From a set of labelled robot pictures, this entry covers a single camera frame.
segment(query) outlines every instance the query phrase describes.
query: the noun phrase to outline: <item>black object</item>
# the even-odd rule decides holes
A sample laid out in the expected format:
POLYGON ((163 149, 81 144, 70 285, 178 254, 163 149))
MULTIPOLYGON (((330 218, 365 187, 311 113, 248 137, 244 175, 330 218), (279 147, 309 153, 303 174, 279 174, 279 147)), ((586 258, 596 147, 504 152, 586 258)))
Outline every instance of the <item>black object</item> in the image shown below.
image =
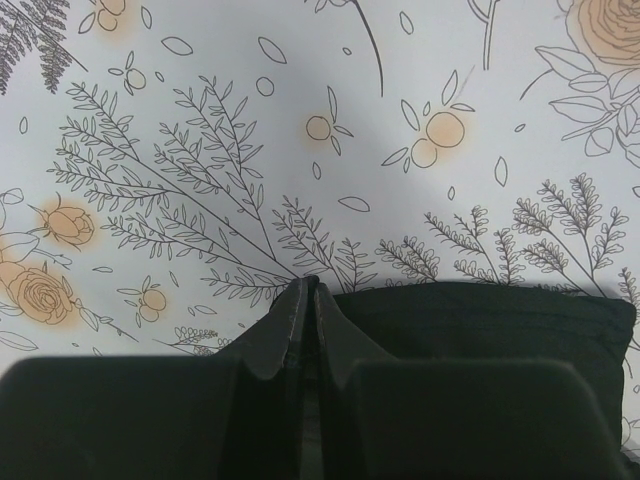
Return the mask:
POLYGON ((356 327, 398 358, 570 363, 595 392, 620 444, 622 364, 636 321, 632 304, 540 288, 440 282, 335 300, 356 327))
POLYGON ((18 363, 0 382, 0 478, 297 478, 315 281, 215 357, 18 363))
POLYGON ((580 375, 567 364, 513 357, 551 352, 575 355, 579 363, 581 342, 584 355, 595 355, 594 365, 604 370, 592 378, 617 378, 610 365, 616 352, 608 360, 601 350, 622 343, 625 329, 607 329, 605 322, 613 323, 617 311, 624 325, 630 310, 617 302, 563 303, 564 297, 525 289, 509 289, 514 297, 500 289, 498 298, 491 287, 475 287, 437 284, 337 297, 349 318, 327 287, 318 287, 326 478, 628 478, 619 442, 580 375), (536 299, 546 302, 531 302, 536 299), (576 310, 585 324, 579 333, 571 316, 576 310), (566 321, 552 328, 547 317, 566 321), (545 338, 558 350, 543 345, 545 338), (406 360, 421 356, 453 359, 406 360), (487 357, 496 360, 478 359, 487 357))

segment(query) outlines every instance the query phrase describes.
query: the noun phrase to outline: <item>orange circle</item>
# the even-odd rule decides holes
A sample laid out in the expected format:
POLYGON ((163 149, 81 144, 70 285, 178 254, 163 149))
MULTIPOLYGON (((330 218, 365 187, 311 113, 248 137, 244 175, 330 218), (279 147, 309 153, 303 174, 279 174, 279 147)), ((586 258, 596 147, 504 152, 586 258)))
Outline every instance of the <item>orange circle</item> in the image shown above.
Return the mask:
POLYGON ((331 126, 324 117, 314 116, 307 122, 307 134, 314 140, 326 140, 331 135, 331 126))
POLYGON ((427 124, 427 136, 439 147, 452 148, 464 139, 464 124, 452 113, 436 113, 427 124))
POLYGON ((411 161, 416 167, 429 168, 438 160, 438 149, 426 138, 419 139, 411 147, 411 161))

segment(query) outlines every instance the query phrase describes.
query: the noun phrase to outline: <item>orange rose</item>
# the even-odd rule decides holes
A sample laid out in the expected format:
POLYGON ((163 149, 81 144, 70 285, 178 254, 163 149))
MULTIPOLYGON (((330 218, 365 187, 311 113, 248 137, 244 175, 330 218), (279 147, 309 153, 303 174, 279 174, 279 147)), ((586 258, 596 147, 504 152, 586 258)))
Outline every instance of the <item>orange rose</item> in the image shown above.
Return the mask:
POLYGON ((81 208, 58 207, 50 214, 45 214, 44 218, 45 228, 56 240, 70 245, 83 245, 93 237, 93 222, 81 208))
POLYGON ((0 263, 0 281, 9 298, 38 322, 56 325, 73 309, 63 284, 37 268, 27 270, 17 263, 0 263))
POLYGON ((573 0, 567 31, 600 73, 640 67, 640 3, 635 0, 573 0))

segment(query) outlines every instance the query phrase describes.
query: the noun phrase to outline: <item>black cushion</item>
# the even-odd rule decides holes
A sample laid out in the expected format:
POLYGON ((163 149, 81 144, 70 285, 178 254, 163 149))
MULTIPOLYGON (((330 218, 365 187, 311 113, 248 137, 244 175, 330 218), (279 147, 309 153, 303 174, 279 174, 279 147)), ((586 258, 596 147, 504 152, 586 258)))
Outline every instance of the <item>black cushion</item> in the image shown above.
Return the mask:
POLYGON ((539 288, 412 285, 335 298, 344 315, 390 354, 410 358, 545 358, 571 363, 621 439, 622 363, 635 307, 539 288))

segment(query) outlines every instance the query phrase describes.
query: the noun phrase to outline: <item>wall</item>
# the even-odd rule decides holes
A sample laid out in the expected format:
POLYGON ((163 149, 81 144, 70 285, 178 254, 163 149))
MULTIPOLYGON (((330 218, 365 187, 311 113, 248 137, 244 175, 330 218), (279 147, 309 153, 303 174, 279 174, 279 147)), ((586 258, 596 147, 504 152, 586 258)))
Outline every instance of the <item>wall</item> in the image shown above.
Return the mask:
POLYGON ((640 301, 621 1, 0 0, 0 17, 4 368, 208 355, 310 273, 640 301))

